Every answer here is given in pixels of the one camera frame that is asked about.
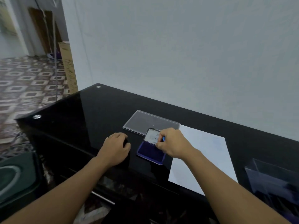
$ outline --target patterned carpet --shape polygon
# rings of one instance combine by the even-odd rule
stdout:
[[[64,67],[57,62],[58,100],[69,95]],[[18,134],[15,118],[55,101],[54,60],[47,56],[0,60],[0,151]]]

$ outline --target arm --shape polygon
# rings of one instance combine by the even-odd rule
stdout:
[[[126,137],[123,133],[110,135],[82,170],[2,223],[72,223],[103,173],[127,157],[131,145],[123,147]]]
[[[204,191],[221,224],[289,224],[280,214],[252,195],[192,147],[180,130],[162,130],[156,145],[182,159]]]

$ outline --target white wall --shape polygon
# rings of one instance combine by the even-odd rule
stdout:
[[[79,89],[99,82],[299,141],[299,0],[62,1]]]
[[[37,0],[43,10],[54,13],[55,21],[63,41],[68,41],[68,33],[61,2],[55,8],[52,0]],[[36,33],[36,29],[28,12],[28,7],[37,8],[34,0],[5,0],[12,16],[14,26],[26,55],[45,55],[44,49]]]

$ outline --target floor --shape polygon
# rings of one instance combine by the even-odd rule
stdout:
[[[18,134],[15,118],[55,100],[54,60],[46,56],[0,60],[0,151]],[[58,99],[69,94],[64,67],[58,61]]]
[[[24,56],[18,37],[0,32],[0,59],[16,56]]]

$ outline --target paper sheet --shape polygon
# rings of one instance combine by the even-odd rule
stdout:
[[[200,150],[215,166],[238,182],[224,137],[183,125],[180,125],[180,130],[193,147]],[[173,158],[168,180],[204,195],[195,177],[181,159]]]

